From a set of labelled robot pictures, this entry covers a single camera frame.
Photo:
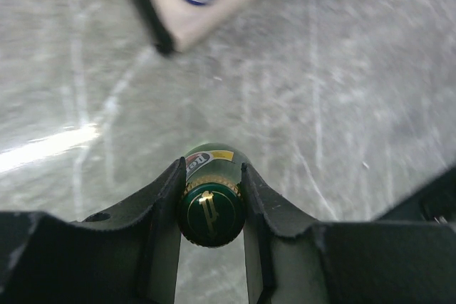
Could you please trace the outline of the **green glass bottle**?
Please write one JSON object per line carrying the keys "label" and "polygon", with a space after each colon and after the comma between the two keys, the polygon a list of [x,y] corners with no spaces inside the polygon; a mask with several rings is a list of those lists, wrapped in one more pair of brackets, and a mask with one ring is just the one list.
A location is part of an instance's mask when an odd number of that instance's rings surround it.
{"label": "green glass bottle", "polygon": [[242,165],[249,159],[222,143],[207,143],[185,155],[186,184],[177,203],[177,222],[191,243],[218,248],[243,229]]}

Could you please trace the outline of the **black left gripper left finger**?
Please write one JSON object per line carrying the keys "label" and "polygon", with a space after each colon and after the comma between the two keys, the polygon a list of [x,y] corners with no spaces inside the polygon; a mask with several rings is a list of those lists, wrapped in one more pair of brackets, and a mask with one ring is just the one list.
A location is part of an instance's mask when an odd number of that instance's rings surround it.
{"label": "black left gripper left finger", "polygon": [[3,303],[173,303],[185,161],[83,221],[1,213]]}

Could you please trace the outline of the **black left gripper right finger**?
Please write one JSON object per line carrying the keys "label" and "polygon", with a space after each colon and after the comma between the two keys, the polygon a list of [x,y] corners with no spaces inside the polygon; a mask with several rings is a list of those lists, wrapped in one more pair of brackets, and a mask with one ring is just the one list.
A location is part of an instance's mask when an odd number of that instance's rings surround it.
{"label": "black left gripper right finger", "polygon": [[455,222],[323,222],[242,167],[250,303],[453,303]]}

